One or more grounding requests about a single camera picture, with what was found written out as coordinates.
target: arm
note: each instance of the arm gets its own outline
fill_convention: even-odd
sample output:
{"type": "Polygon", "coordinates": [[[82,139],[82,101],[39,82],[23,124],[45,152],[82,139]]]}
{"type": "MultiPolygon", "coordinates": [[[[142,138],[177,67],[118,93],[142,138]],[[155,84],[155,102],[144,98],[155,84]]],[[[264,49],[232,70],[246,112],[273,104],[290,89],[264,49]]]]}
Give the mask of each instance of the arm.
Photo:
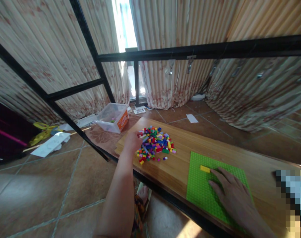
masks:
{"type": "Polygon", "coordinates": [[[276,238],[253,205],[247,187],[225,169],[219,168],[219,171],[222,174],[211,169],[224,191],[215,182],[209,183],[230,216],[254,238],[276,238]]]}
{"type": "Polygon", "coordinates": [[[129,133],[118,160],[95,234],[130,237],[134,220],[133,158],[142,144],[137,133],[129,133]]]}

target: floral curtain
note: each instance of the floral curtain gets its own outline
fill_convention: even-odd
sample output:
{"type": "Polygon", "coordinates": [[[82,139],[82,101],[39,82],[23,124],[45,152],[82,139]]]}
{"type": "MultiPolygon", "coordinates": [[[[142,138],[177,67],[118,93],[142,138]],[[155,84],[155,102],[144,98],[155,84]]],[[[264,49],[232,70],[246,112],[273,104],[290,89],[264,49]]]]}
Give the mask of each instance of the floral curtain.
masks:
{"type": "MultiPolygon", "coordinates": [[[[98,53],[119,52],[112,3],[80,1],[98,53]]],[[[0,1],[0,43],[47,92],[99,78],[69,0],[0,1]]],[[[117,103],[128,103],[123,63],[103,65],[117,103]]],[[[30,121],[61,121],[0,59],[0,102],[30,121]]],[[[97,113],[109,102],[103,85],[57,101],[74,120],[97,113]]]]}
{"type": "Polygon", "coordinates": [[[223,59],[204,92],[231,126],[257,131],[301,108],[301,57],[223,59]]]}
{"type": "MultiPolygon", "coordinates": [[[[301,34],[301,0],[130,0],[139,50],[301,34]]],[[[150,106],[183,106],[202,88],[212,60],[142,62],[150,106]]]]}

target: person's left hand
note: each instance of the person's left hand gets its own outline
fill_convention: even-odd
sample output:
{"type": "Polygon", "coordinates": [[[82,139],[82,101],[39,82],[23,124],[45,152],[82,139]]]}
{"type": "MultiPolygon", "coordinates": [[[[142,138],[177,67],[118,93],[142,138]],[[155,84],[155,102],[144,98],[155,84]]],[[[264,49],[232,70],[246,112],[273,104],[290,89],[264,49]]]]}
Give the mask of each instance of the person's left hand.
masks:
{"type": "Polygon", "coordinates": [[[143,140],[139,136],[139,132],[130,132],[125,138],[124,150],[129,153],[135,153],[142,145],[143,140]]]}

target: yellow lego brick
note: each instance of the yellow lego brick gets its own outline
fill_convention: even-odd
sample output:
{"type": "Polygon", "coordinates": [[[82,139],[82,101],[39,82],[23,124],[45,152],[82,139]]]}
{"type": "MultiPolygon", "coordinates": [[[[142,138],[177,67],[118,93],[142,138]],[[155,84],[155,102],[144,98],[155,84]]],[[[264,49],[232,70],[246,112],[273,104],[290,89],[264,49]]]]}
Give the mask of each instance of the yellow lego brick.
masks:
{"type": "Polygon", "coordinates": [[[210,169],[208,167],[203,166],[203,165],[200,165],[200,170],[202,170],[206,173],[210,173],[210,169]]]}

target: hand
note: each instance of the hand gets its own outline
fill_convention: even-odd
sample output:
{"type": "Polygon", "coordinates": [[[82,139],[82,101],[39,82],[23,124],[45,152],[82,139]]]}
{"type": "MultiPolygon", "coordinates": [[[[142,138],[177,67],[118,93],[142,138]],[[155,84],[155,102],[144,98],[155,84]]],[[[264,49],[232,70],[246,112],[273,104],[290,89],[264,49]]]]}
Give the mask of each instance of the hand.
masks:
{"type": "Polygon", "coordinates": [[[130,132],[125,138],[124,150],[134,154],[142,145],[143,140],[139,137],[139,132],[130,132]]]}
{"type": "Polygon", "coordinates": [[[225,169],[218,169],[223,175],[213,169],[211,172],[221,182],[224,191],[213,181],[209,181],[209,184],[229,215],[254,237],[262,237],[265,234],[264,237],[275,237],[257,212],[247,187],[225,169]]]}

